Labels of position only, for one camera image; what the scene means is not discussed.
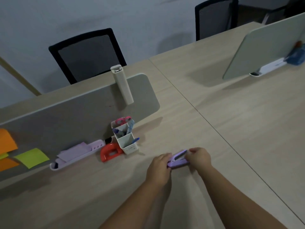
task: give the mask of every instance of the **white pen holder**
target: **white pen holder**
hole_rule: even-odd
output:
[[[116,128],[120,131],[126,132],[129,125],[128,125],[128,123],[126,123],[119,127],[116,127],[116,126],[117,125],[116,125],[115,121],[112,121],[111,128]],[[139,149],[136,142],[132,144],[132,141],[134,140],[134,136],[133,136],[132,132],[123,137],[118,137],[116,134],[114,134],[114,135],[116,137],[117,142],[119,143],[120,148],[124,151],[125,154],[131,154]]]

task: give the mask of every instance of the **blue pen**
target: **blue pen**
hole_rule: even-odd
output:
[[[120,136],[120,137],[125,136],[125,133],[122,132],[121,130],[118,130],[117,128],[113,128],[112,131],[113,131],[115,134],[117,134],[117,136]]]
[[[128,122],[128,125],[129,125],[129,126],[128,126],[128,129],[127,129],[126,134],[129,134],[129,133],[132,132],[132,128],[133,128],[134,124],[135,124],[135,121],[134,121],[134,120],[131,120],[131,121]]]
[[[131,145],[132,145],[133,143],[137,142],[139,139],[140,139],[139,137],[138,137],[138,138],[133,139],[133,141],[132,141]]]

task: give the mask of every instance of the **purple stapler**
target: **purple stapler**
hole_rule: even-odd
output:
[[[186,154],[187,150],[183,150],[174,156],[168,161],[167,167],[171,169],[180,168],[182,166],[186,166],[189,164],[189,162],[184,158],[184,155]]]

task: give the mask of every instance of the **forearm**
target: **forearm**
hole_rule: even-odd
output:
[[[244,195],[212,166],[203,168],[198,173],[227,229],[286,229],[276,218]]]
[[[100,229],[140,229],[160,188],[147,181],[101,225]]]

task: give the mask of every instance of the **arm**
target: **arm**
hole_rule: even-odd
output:
[[[287,229],[271,214],[232,185],[211,164],[204,148],[189,149],[185,158],[198,171],[225,228]]]
[[[150,164],[146,180],[140,187],[101,225],[100,229],[140,229],[143,227],[153,202],[170,178],[167,162],[171,154],[155,157]]]

